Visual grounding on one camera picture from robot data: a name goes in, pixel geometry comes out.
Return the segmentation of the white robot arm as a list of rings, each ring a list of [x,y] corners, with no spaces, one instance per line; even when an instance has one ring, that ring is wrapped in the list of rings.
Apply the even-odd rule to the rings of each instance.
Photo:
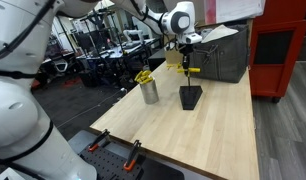
[[[97,180],[32,94],[54,18],[100,0],[0,0],[0,165],[38,180]]]

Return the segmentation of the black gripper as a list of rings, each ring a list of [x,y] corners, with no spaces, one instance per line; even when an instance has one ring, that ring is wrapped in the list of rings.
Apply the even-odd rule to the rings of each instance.
[[[190,59],[188,55],[193,52],[193,45],[192,44],[180,44],[178,51],[183,55],[182,66],[184,69],[186,69],[186,76],[190,77],[190,72],[189,72]]]

